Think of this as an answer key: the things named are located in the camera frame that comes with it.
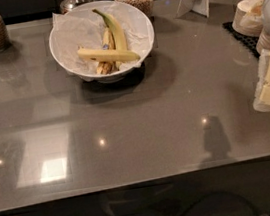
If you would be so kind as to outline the black rubber mat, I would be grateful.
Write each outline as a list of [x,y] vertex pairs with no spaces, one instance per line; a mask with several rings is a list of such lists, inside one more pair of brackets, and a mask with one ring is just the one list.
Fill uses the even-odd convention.
[[256,45],[258,43],[258,37],[246,36],[238,33],[233,29],[232,22],[223,23],[222,27],[224,30],[229,32],[234,37],[234,39],[240,42],[245,49],[247,49],[252,55],[254,55],[255,58],[260,57],[256,48]]

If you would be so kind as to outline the yellow banana with green stem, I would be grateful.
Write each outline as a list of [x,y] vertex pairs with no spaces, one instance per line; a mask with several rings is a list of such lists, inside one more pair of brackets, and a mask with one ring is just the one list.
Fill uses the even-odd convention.
[[[114,16],[105,12],[101,12],[98,9],[93,9],[93,12],[100,15],[103,19],[105,26],[110,29],[113,34],[114,45],[117,50],[128,50],[128,44],[126,43],[125,33]],[[115,61],[116,70],[120,67],[121,62]]]

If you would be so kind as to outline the small brown spotted banana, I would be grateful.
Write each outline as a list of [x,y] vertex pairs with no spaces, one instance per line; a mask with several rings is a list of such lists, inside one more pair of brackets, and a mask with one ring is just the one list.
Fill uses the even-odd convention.
[[[102,46],[104,50],[110,49],[114,50],[115,45],[114,45],[114,38],[113,34],[110,31],[108,27],[105,28],[104,30],[104,35],[103,35],[103,42]],[[113,73],[116,71],[116,65],[115,62],[99,62],[97,65],[97,74],[103,74],[103,75],[109,75],[110,73]]]

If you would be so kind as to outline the yellow banana across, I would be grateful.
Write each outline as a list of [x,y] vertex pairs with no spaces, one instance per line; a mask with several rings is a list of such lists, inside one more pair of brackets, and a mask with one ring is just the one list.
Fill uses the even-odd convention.
[[128,61],[135,61],[139,60],[140,57],[136,52],[129,51],[129,50],[103,50],[103,49],[90,49],[90,48],[80,48],[77,51],[77,55],[85,60],[92,60],[98,62],[128,62]]

